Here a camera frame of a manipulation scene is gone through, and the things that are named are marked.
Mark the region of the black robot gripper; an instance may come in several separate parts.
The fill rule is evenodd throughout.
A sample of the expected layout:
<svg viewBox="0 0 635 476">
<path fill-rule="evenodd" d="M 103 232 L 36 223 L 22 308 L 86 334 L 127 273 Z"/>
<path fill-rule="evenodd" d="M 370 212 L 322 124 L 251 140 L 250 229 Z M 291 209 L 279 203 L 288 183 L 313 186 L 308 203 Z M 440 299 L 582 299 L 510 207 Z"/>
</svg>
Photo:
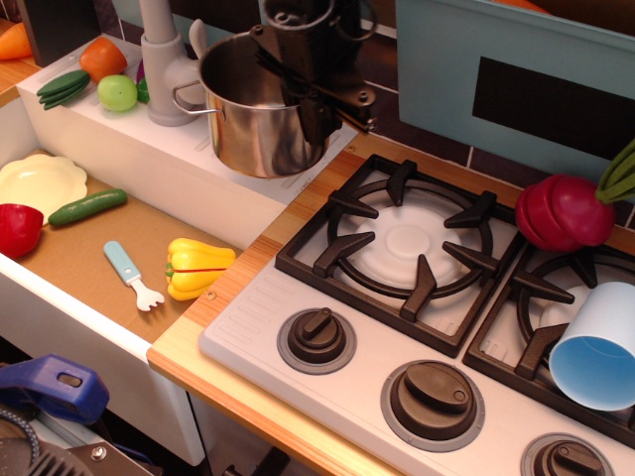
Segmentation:
<svg viewBox="0 0 635 476">
<path fill-rule="evenodd" d="M 305 139 L 324 145 L 344 122 L 374 129 L 376 96 L 357 67 L 377 30 L 370 1 L 265 1 L 250 30 L 257 61 L 281 78 L 286 106 L 299 106 Z"/>
</svg>

